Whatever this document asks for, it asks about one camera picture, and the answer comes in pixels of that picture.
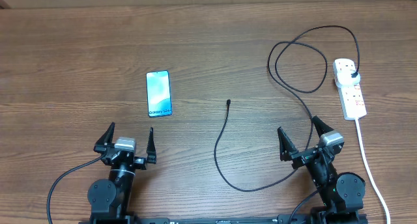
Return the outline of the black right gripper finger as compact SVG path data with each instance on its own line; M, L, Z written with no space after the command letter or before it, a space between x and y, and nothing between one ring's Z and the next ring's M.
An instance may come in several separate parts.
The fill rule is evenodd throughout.
M322 137L323 135L325 135L327 133L333 133L334 132L334 129L331 128L326 123L324 123L318 116L314 116L311 121L312 121L319 137Z
M290 140L288 135L285 133L282 127L277 129L278 139L280 143L280 160L290 161L293 160L293 154L298 153L298 149L295 147L293 142Z

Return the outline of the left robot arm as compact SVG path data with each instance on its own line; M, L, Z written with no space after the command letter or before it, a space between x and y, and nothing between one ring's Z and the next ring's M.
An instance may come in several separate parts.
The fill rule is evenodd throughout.
M147 156L136 156L136 140L119 137L113 142L115 123L94 144L93 150L101 154L100 161L110 166L107 179L93 182L87 192L91 205L89 223L139 223L136 214L128 211L130 196L137 170L145 170L148 163L157 160L154 145L154 128L149 130Z

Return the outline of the Samsung Galaxy smartphone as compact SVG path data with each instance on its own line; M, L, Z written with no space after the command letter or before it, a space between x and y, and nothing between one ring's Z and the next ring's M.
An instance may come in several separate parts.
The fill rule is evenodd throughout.
M172 115L169 72L167 70L148 72L146 83L149 117Z

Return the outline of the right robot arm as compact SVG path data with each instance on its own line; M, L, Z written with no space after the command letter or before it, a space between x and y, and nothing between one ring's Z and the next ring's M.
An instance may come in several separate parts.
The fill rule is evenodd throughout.
M291 161L293 169L305 167L316 190L296 206L291 214L280 214L278 223L367 223L363 209L366 193L365 180L351 172L337 173L332 162L344 146L343 136L319 117L312 123L319 142L313 148L299 151L282 128L278 128L280 160ZM297 214L301 206L314 195L320 195L322 206L313 207L309 214Z

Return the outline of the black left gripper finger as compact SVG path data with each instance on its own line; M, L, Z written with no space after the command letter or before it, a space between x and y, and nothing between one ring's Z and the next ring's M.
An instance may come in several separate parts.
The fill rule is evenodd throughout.
M150 127L147 143L147 163L156 163L156 148L154 144L154 128Z
M99 138L99 140L95 143L98 147L104 147L112 144L113 141L113 134L115 130L115 123L112 122L106 132Z

